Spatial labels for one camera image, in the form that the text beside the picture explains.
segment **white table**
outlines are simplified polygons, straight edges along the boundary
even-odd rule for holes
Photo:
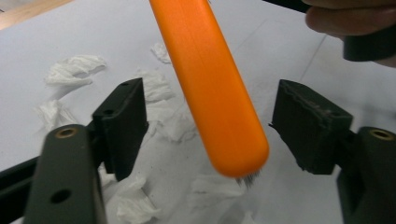
[[[338,172],[313,176],[301,171],[267,125],[277,82],[299,81],[328,97],[355,116],[353,131],[375,126],[396,133],[396,70],[344,61],[341,41],[310,31],[301,13],[259,0],[211,4],[267,133],[270,159],[245,196],[192,212],[185,202],[191,181],[199,173],[213,172],[201,140],[176,145],[155,135],[121,184],[137,173],[147,177],[144,190],[163,210],[163,218],[152,223],[217,223],[232,206],[252,211],[257,223],[342,223]],[[138,67],[165,74],[177,93],[175,102],[181,102],[172,66],[149,52],[156,42],[162,37],[147,0],[74,1],[0,31],[0,170],[39,154],[46,132],[33,107],[55,94],[43,78],[61,59],[92,54],[108,64],[91,85],[62,99],[81,124],[88,124],[93,110]],[[117,200],[110,197],[117,187],[105,192],[109,223],[121,223]]]

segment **human hand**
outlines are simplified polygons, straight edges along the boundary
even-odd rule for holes
[[[396,0],[303,0],[307,25],[338,36],[368,35],[396,24]],[[396,55],[377,63],[396,67]]]

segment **orange handle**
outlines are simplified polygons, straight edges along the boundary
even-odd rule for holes
[[[150,0],[181,88],[213,166],[244,177],[268,143],[207,0]]]

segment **orange plastic stick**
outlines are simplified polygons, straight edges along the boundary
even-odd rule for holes
[[[207,0],[150,0],[181,88],[213,166],[259,171],[268,143]]]

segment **black plastic part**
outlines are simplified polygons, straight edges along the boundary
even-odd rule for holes
[[[272,127],[298,165],[315,175],[329,175],[337,163],[339,139],[349,135],[353,117],[308,87],[280,80]]]
[[[310,8],[309,5],[303,3],[301,0],[263,0],[263,1],[303,13],[305,13]]]
[[[33,158],[0,173],[0,223],[23,216],[36,163]]]
[[[355,169],[337,179],[346,224],[396,223],[396,135],[361,128],[352,148]]]
[[[101,195],[86,128],[63,126],[47,135],[23,223],[106,223]]]
[[[344,58],[352,62],[368,62],[396,55],[396,25],[370,35],[347,36]]]
[[[143,79],[120,84],[92,115],[98,143],[106,144],[105,166],[118,180],[129,176],[149,127]]]

